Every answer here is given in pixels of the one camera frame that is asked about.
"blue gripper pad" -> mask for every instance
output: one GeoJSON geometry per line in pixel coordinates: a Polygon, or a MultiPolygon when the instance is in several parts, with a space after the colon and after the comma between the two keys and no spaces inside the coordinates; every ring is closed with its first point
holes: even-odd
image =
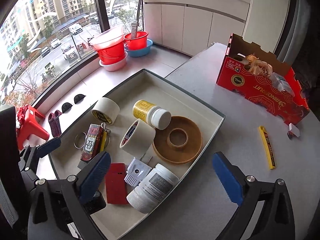
{"type": "Polygon", "coordinates": [[[227,160],[225,156],[221,156],[223,153],[215,153],[212,159],[212,165],[217,173],[220,182],[222,183],[225,191],[227,192],[230,200],[233,203],[237,203],[238,206],[241,205],[243,201],[243,190],[241,184],[237,181],[236,177],[232,174],[231,170],[228,168],[230,162],[227,160]]]}
{"type": "Polygon", "coordinates": [[[103,177],[109,170],[110,164],[111,157],[106,152],[79,186],[79,202],[82,205],[93,199],[94,193],[98,190],[103,177]]]}
{"type": "Polygon", "coordinates": [[[59,148],[60,145],[61,145],[61,139],[59,137],[55,137],[50,141],[47,141],[46,143],[38,147],[37,157],[43,158],[47,154],[53,152],[55,149],[59,148]]]}

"windowsill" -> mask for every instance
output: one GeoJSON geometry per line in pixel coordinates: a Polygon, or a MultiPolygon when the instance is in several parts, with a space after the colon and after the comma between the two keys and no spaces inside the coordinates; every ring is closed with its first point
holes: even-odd
{"type": "MultiPolygon", "coordinates": [[[[50,134],[50,140],[53,137],[48,123],[48,115],[57,109],[61,111],[64,103],[69,102],[73,106],[59,117],[62,133],[99,98],[141,69],[145,68],[161,77],[166,77],[189,59],[190,56],[154,45],[147,56],[128,57],[127,64],[123,69],[108,72],[99,65],[99,58],[97,58],[67,79],[39,106],[38,110],[46,113],[46,118],[41,125],[50,134]],[[74,96],[77,94],[84,94],[86,97],[75,105],[74,96]]],[[[31,135],[29,140],[24,142],[24,145],[41,145],[44,142],[43,139],[31,135]]],[[[56,179],[48,156],[40,159],[39,164],[37,170],[39,178],[56,179]]]]}

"cabinet door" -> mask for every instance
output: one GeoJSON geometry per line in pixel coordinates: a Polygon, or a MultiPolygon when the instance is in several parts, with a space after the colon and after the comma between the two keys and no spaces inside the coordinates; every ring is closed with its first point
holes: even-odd
{"type": "Polygon", "coordinates": [[[161,4],[144,4],[143,18],[148,39],[162,44],[161,4]]]}
{"type": "Polygon", "coordinates": [[[208,46],[212,12],[185,7],[182,51],[191,56],[196,55],[208,46]]]}
{"type": "Polygon", "coordinates": [[[209,43],[217,42],[228,45],[230,34],[235,33],[242,36],[244,23],[230,17],[213,13],[209,43]]]}
{"type": "Polygon", "coordinates": [[[182,51],[184,6],[161,5],[162,45],[182,51]]]}

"red phone case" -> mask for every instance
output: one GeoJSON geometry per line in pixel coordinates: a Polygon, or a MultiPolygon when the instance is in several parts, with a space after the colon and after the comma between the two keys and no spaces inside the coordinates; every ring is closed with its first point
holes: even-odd
{"type": "Polygon", "coordinates": [[[111,163],[105,175],[107,203],[109,204],[128,204],[127,188],[124,181],[126,176],[124,163],[111,163]]]}

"yellow label bottle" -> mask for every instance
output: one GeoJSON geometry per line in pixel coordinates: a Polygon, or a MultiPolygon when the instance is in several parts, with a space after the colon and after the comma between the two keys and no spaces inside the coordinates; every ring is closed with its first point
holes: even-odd
{"type": "Polygon", "coordinates": [[[167,128],[171,121],[169,111],[145,100],[139,100],[133,105],[132,114],[135,118],[139,118],[151,127],[160,130],[167,128]]]}

